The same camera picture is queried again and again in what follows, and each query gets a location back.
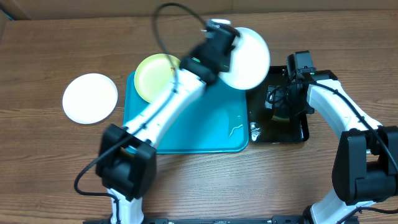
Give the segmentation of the green yellow sponge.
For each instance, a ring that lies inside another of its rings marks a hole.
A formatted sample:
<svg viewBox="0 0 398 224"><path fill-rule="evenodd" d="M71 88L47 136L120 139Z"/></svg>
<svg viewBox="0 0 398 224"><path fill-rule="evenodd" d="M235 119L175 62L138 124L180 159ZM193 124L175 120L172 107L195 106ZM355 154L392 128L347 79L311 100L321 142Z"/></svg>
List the green yellow sponge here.
<svg viewBox="0 0 398 224"><path fill-rule="evenodd" d="M278 122L289 122L290 114L286 110L274 110L274 114L272 115L272 120Z"/></svg>

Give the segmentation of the white plate with stain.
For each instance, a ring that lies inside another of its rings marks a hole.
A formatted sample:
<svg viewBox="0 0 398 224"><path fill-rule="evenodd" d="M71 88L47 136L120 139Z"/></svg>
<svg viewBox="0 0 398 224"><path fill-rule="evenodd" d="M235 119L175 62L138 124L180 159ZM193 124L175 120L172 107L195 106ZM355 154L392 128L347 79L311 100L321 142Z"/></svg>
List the white plate with stain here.
<svg viewBox="0 0 398 224"><path fill-rule="evenodd" d="M240 37L231 52L229 72L221 72L219 77L232 88L250 90L266 78L271 56L265 40L256 31L245 27L236 30Z"/></svg>

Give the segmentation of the yellow-green plate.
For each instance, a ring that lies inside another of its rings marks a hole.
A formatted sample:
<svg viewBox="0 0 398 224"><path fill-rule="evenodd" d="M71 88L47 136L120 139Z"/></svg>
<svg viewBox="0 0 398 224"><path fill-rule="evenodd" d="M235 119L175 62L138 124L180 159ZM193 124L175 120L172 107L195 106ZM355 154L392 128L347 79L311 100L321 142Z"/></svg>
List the yellow-green plate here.
<svg viewBox="0 0 398 224"><path fill-rule="evenodd" d="M175 69L166 54L155 54L145 58L137 67L134 86L139 96L148 103L173 80Z"/></svg>

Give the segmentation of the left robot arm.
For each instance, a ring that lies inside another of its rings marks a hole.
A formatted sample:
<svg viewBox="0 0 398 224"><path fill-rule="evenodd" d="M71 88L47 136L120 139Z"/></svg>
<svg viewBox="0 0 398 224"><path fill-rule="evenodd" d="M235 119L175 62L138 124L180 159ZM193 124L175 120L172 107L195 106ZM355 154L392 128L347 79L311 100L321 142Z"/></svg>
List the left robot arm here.
<svg viewBox="0 0 398 224"><path fill-rule="evenodd" d="M142 223L142 197L157 173L160 140L187 106L216 81L231 72L231 55L238 51L243 35L227 25L207 27L204 43L197 45L176 70L176 76L146 109L125 127L110 125L103 134L94 161L96 175L112 201L110 223Z"/></svg>

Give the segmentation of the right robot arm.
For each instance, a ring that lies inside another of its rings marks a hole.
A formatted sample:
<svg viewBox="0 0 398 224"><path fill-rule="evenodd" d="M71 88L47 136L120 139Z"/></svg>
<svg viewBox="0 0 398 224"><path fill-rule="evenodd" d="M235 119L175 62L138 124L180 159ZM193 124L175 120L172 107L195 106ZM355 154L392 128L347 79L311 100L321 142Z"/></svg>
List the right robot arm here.
<svg viewBox="0 0 398 224"><path fill-rule="evenodd" d="M354 214L364 210L397 213L373 206L397 196L397 126L368 116L330 70L298 69L285 85L270 86L267 107L284 103L297 113L318 111L339 139L333 188L304 210L299 223L357 223Z"/></svg>

